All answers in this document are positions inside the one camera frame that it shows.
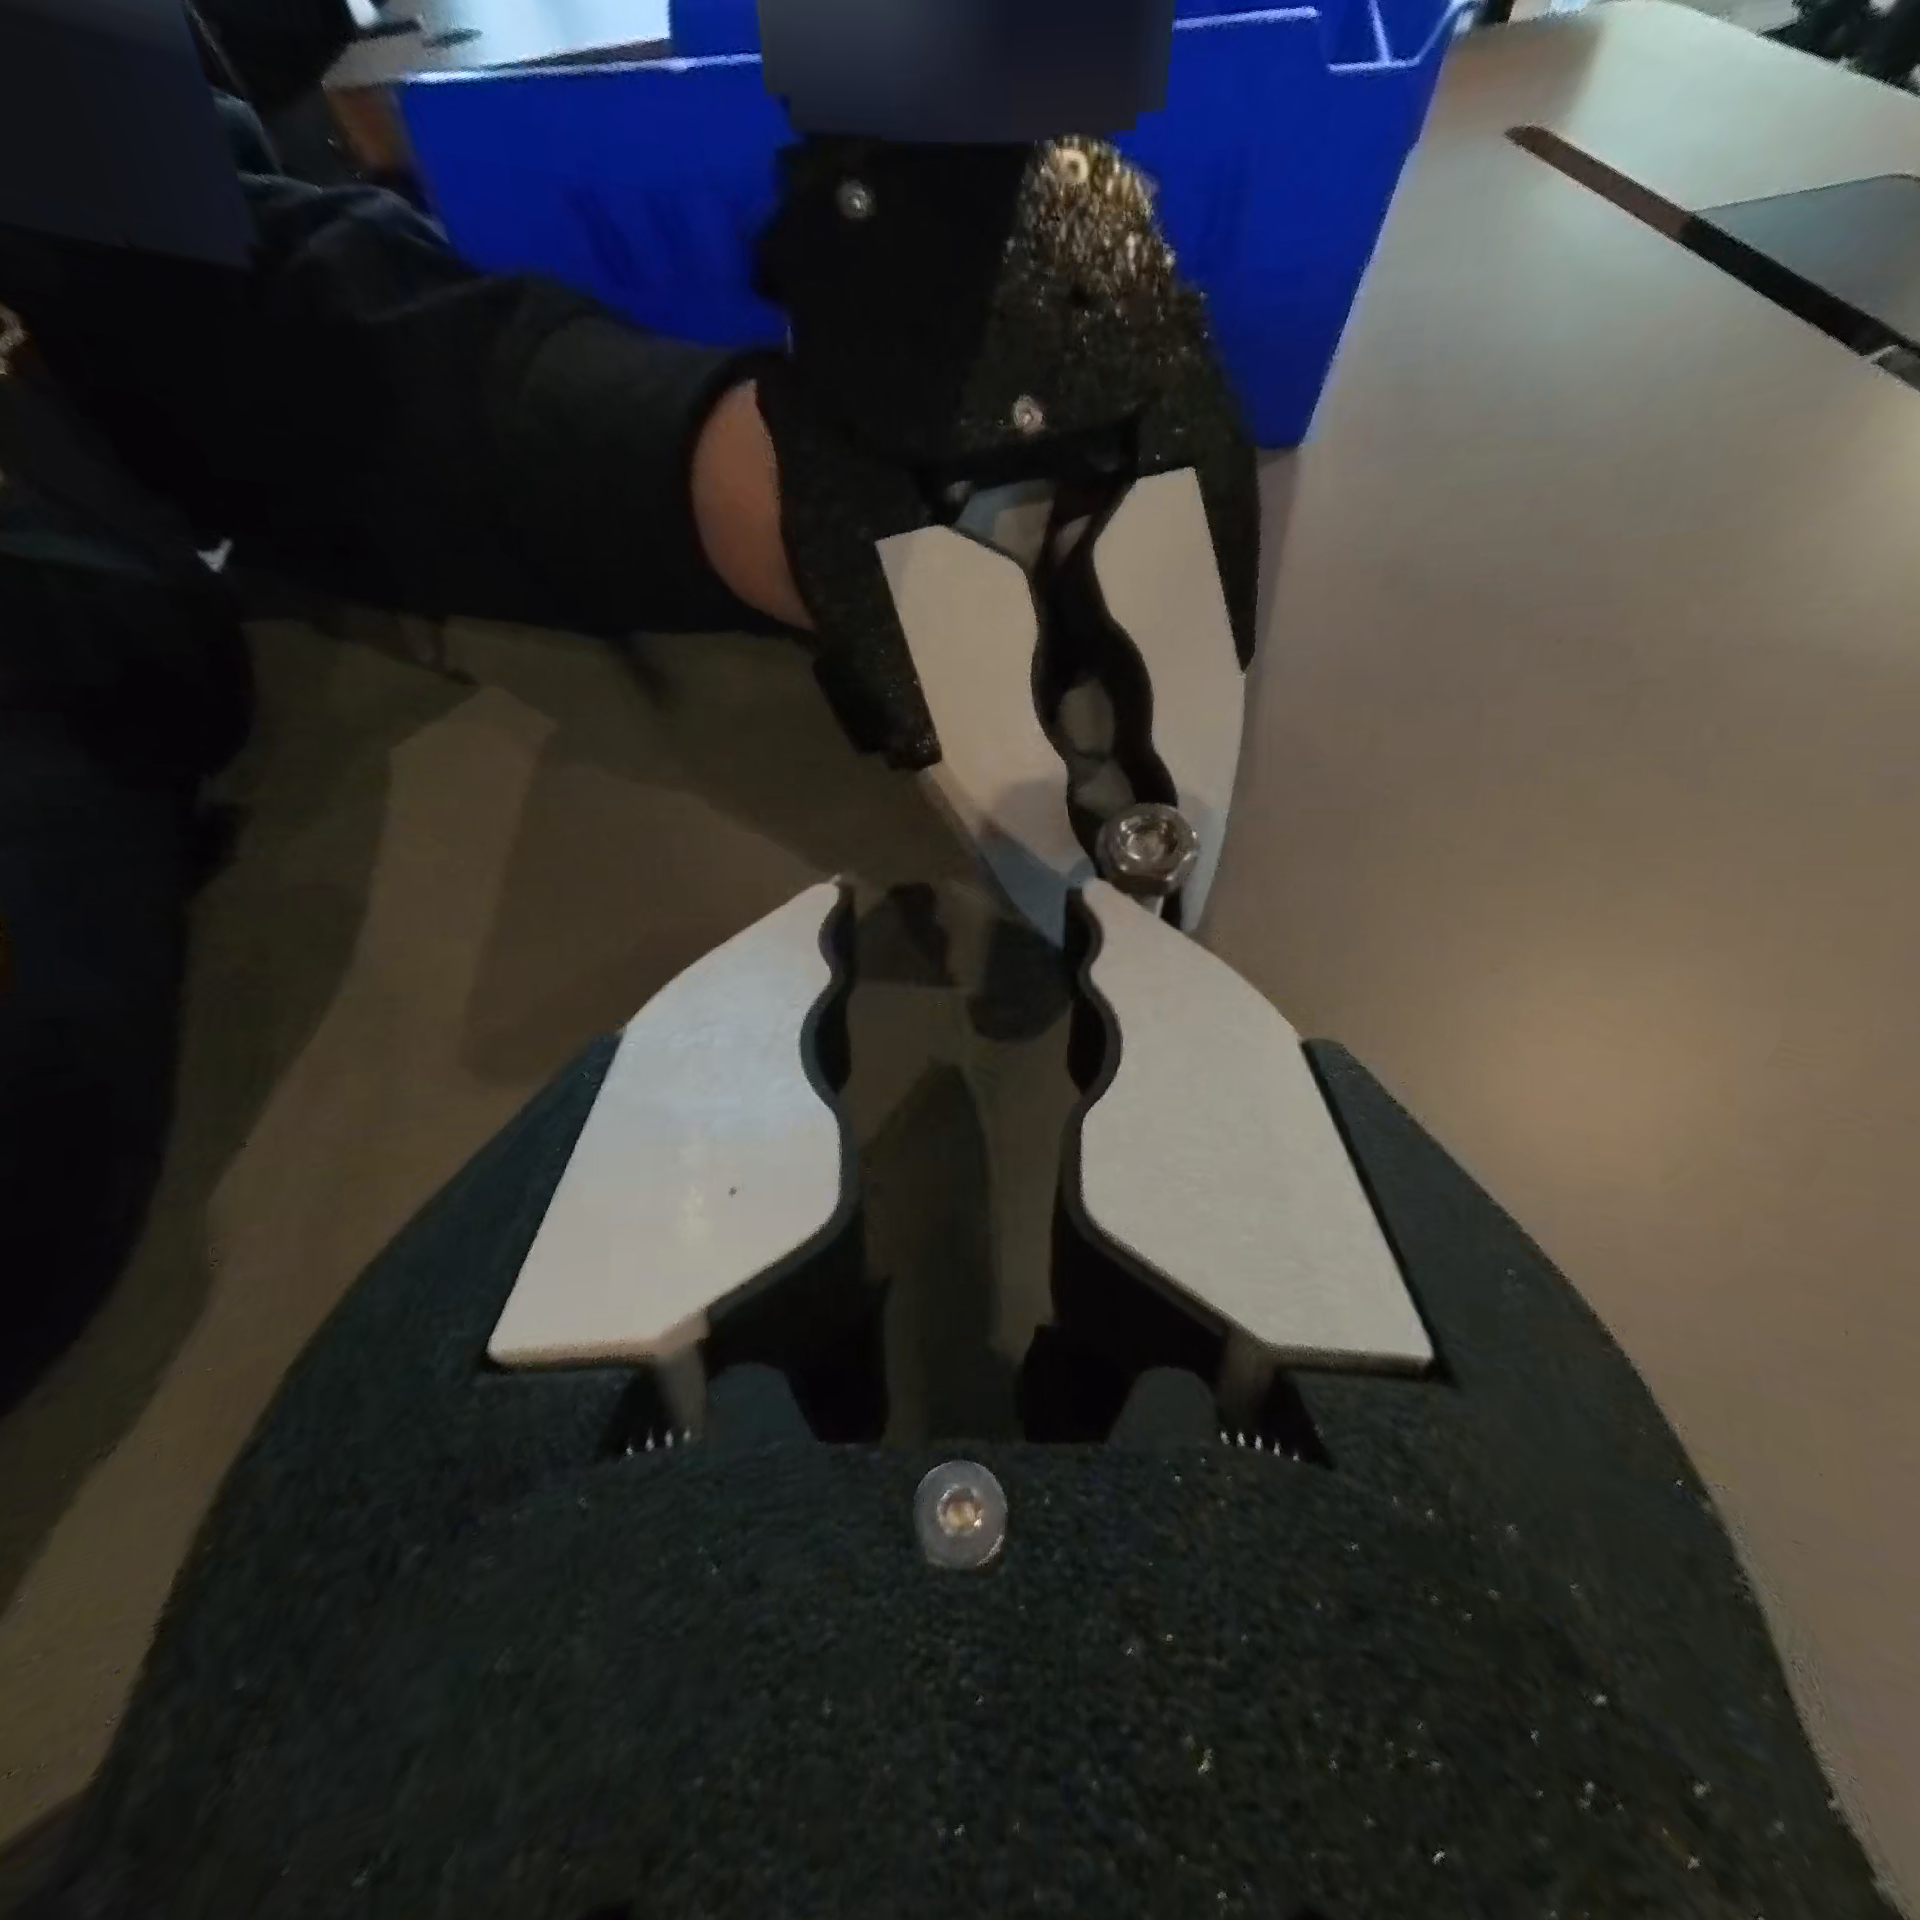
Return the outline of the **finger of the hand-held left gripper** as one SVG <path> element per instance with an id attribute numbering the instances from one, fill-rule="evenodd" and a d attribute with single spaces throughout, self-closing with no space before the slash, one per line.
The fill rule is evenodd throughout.
<path id="1" fill-rule="evenodd" d="M 1196 858 L 1165 917 L 1199 931 L 1241 759 L 1241 659 L 1190 467 L 1135 479 L 1050 547 L 1050 736 L 1085 844 L 1174 806 Z"/>
<path id="2" fill-rule="evenodd" d="M 942 525 L 882 540 L 879 567 L 939 736 L 924 783 L 1006 906 L 1061 943 L 1093 858 L 1035 702 L 1029 577 L 1012 555 Z"/>

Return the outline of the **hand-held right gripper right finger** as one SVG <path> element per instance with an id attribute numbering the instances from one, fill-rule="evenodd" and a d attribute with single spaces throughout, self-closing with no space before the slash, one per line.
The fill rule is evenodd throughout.
<path id="1" fill-rule="evenodd" d="M 1107 881 L 1068 902 L 1079 1091 L 1055 1304 L 1123 1373 L 1183 1369 L 1230 1432 L 1290 1373 L 1437 1354 L 1311 1048 L 1220 955 Z"/>

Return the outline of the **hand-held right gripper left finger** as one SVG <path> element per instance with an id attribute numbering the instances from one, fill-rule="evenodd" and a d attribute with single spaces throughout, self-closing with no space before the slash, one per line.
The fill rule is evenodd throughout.
<path id="1" fill-rule="evenodd" d="M 733 1368 L 794 1375 L 861 1330 L 852 906 L 843 878 L 803 887 L 619 1031 L 492 1368 L 632 1369 L 704 1432 Z"/>

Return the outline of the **person's left hand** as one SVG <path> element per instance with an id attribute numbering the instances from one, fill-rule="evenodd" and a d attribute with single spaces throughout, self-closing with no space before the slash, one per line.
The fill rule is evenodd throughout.
<path id="1" fill-rule="evenodd" d="M 720 393 L 701 422 L 689 509 L 711 576 L 741 607 L 779 629 L 812 632 L 785 555 L 779 461 L 753 379 Z"/>

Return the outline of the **blue plastic bin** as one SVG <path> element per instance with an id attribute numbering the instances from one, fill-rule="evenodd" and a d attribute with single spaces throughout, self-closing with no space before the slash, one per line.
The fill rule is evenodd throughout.
<path id="1" fill-rule="evenodd" d="M 468 262 L 751 348 L 751 241 L 793 138 L 751 3 L 674 3 L 674 56 L 401 83 L 425 201 Z M 1467 3 L 1178 3 L 1165 104 L 1116 135 L 1260 449 L 1306 442 Z"/>

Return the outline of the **flat metal base plate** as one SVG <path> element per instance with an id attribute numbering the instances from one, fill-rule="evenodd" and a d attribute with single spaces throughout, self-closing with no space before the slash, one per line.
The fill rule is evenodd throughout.
<path id="1" fill-rule="evenodd" d="M 1710 207 L 1704 226 L 1765 262 L 1763 287 L 1821 329 L 1917 351 L 1917 177 L 1867 177 Z"/>

